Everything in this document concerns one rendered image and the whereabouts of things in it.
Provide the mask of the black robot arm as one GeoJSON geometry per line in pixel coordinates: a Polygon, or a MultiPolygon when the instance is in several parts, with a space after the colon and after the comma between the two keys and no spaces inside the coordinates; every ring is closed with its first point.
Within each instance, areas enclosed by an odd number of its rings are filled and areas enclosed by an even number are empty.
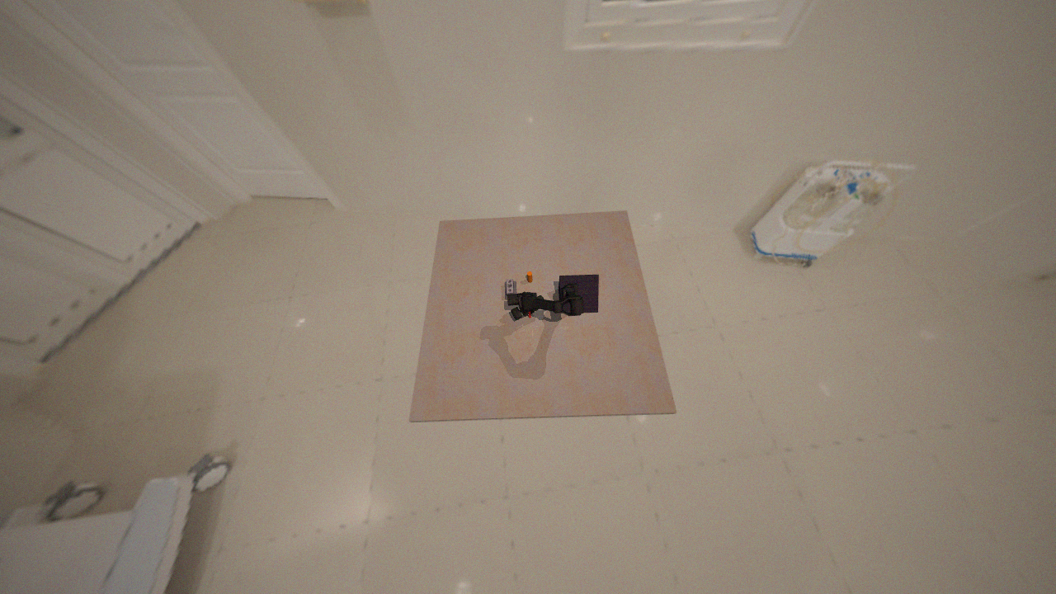
{"type": "Polygon", "coordinates": [[[568,316],[578,316],[583,314],[583,297],[578,294],[577,283],[568,283],[563,287],[563,299],[561,300],[547,300],[538,299],[538,293],[523,292],[518,294],[507,295],[507,304],[518,305],[518,309],[525,309],[530,311],[531,309],[547,309],[555,314],[566,314],[568,316]],[[570,303],[571,313],[567,313],[562,309],[562,302],[568,301],[570,303]]]}

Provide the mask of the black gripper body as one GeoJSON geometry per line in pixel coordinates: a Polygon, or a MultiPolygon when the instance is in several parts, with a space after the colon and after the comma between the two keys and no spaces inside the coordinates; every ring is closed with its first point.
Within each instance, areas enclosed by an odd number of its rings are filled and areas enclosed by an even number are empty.
{"type": "MultiPolygon", "coordinates": [[[[539,295],[538,299],[544,299],[544,298],[542,295],[539,295]]],[[[516,320],[518,320],[520,318],[523,318],[523,315],[527,314],[530,311],[526,311],[525,309],[518,309],[517,307],[515,307],[514,309],[511,310],[511,314],[514,316],[516,320]],[[521,313],[523,313],[523,315],[521,315],[521,313]]]]}

